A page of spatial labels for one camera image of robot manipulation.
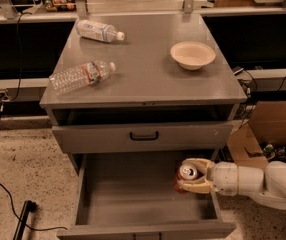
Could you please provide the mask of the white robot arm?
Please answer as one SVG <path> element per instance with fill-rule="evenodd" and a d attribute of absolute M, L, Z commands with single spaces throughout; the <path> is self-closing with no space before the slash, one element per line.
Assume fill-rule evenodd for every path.
<path fill-rule="evenodd" d="M 261 169 L 188 158 L 177 170 L 174 187 L 181 193 L 247 196 L 260 205 L 286 210 L 286 163 L 273 161 Z"/>

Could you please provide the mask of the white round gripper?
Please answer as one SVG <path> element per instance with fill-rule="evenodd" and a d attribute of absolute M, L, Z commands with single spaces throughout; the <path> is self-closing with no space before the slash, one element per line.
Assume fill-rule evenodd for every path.
<path fill-rule="evenodd" d="M 182 164 L 191 163 L 200 174 L 206 175 L 207 179 L 187 181 L 180 180 L 179 188 L 187 192 L 208 194 L 215 191 L 224 196 L 236 196 L 238 194 L 238 166 L 234 163 L 213 162 L 203 158 L 188 158 Z"/>

